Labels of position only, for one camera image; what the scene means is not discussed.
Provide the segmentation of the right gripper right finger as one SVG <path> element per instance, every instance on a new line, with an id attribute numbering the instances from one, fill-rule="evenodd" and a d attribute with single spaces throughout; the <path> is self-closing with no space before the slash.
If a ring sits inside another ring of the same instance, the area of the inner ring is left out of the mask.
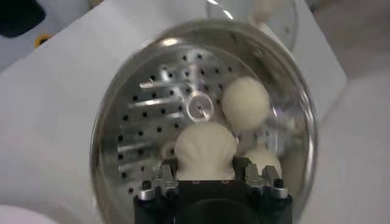
<path id="1" fill-rule="evenodd" d="M 243 181 L 250 189 L 260 194 L 270 194 L 272 198 L 284 200 L 288 198 L 288 188 L 283 178 L 278 174 L 275 166 L 265 166 L 258 170 L 249 158 L 244 156 L 233 157 L 234 180 Z"/>

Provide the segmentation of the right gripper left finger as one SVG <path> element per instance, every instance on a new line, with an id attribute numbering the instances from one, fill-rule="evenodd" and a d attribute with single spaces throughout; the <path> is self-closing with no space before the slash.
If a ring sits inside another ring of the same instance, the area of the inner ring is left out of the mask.
<path id="1" fill-rule="evenodd" d="M 150 201 L 157 194 L 168 198 L 171 194 L 178 194 L 179 182 L 176 180 L 177 158 L 172 157 L 162 161 L 160 167 L 153 171 L 146 167 L 141 174 L 141 186 L 138 191 L 138 199 Z"/>

